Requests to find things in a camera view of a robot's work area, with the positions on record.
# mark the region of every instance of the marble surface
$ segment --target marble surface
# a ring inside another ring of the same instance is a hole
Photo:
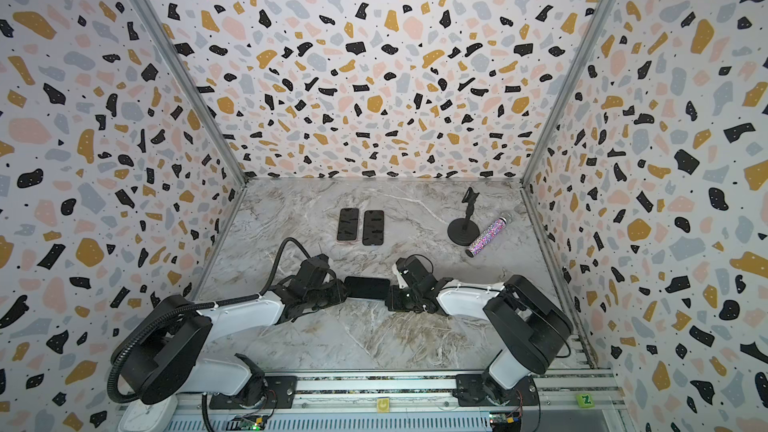
[[[500,211],[513,222],[474,258],[446,232],[464,214],[467,187],[480,196],[473,220],[481,230]],[[360,209],[359,240],[336,241],[341,208]],[[365,210],[385,213],[384,244],[365,246]],[[424,254],[435,276],[494,283],[522,274],[557,303],[541,250],[522,203],[518,184],[424,180],[253,180],[198,300],[237,297],[259,291],[284,237],[292,236],[314,255],[327,254],[340,278],[348,275],[394,280],[399,257]],[[276,281],[295,273],[302,254],[287,245]],[[434,314],[394,313],[384,303],[344,304],[268,328],[252,328],[219,339],[207,351],[251,357],[264,369],[436,369],[485,368],[502,349],[486,321]],[[553,368],[576,365],[557,360]]]

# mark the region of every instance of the mounting plate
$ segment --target mounting plate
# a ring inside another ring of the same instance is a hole
[[[266,393],[266,402],[261,407],[262,410],[293,407],[293,398],[296,396],[297,379],[295,375],[268,375],[264,379],[266,379],[267,390],[274,390],[275,393]],[[222,394],[210,398],[209,408],[212,410],[248,410],[234,403],[228,395]]]

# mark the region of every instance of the purple glitter tube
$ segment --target purple glitter tube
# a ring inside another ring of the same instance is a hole
[[[493,240],[493,238],[502,230],[504,230],[504,227],[506,227],[510,222],[512,222],[512,214],[509,212],[502,212],[499,218],[494,220],[493,224],[486,228],[485,232],[480,234],[475,239],[475,241],[466,248],[464,252],[466,252],[470,257],[475,257],[475,255],[479,254],[483,247],[488,245],[490,241]]]

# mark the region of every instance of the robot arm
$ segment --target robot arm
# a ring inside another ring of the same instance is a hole
[[[484,388],[491,400],[505,404],[520,379],[546,371],[571,333],[564,314],[520,275],[490,285],[437,280],[415,256],[400,258],[396,271],[399,285],[390,285],[383,278],[348,277],[342,282],[330,269],[328,257],[321,254],[303,261],[296,275],[246,302],[199,308],[173,295],[159,303],[125,339],[112,362],[156,319],[177,309],[188,311],[139,341],[118,372],[145,404],[156,404],[180,392],[217,392],[250,407],[266,394],[264,372],[242,354],[234,358],[202,354],[208,342],[248,328],[295,321],[348,297],[364,298],[384,301],[394,312],[489,320],[506,349],[485,370]],[[524,320],[520,312],[526,309],[532,313]]]

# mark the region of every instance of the terrazzo wallpaper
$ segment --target terrazzo wallpaper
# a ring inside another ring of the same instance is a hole
[[[520,177],[598,0],[150,0],[250,177]]]
[[[638,430],[768,430],[766,0],[617,0],[531,192]]]
[[[111,351],[239,190],[126,0],[5,0],[0,32],[0,430],[113,430]]]

